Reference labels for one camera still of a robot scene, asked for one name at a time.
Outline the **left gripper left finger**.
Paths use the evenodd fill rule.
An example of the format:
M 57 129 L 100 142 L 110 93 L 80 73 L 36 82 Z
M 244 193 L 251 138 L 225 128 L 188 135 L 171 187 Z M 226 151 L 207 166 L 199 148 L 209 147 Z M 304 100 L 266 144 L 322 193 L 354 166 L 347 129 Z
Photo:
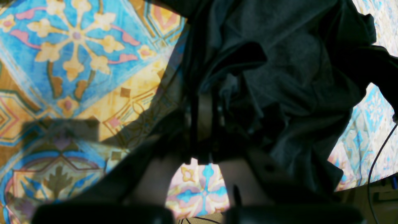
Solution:
M 165 207 L 177 169 L 195 158 L 213 162 L 215 97 L 184 98 L 100 181 L 77 196 L 39 206 L 33 224 L 172 224 Z

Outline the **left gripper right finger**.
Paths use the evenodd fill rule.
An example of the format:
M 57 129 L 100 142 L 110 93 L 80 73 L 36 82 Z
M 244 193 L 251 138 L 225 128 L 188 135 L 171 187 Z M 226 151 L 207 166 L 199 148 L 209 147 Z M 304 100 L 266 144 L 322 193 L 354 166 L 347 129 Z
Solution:
M 359 210 L 297 184 L 263 150 L 227 122 L 224 100 L 212 94 L 213 162 L 230 208 L 223 224 L 363 224 Z

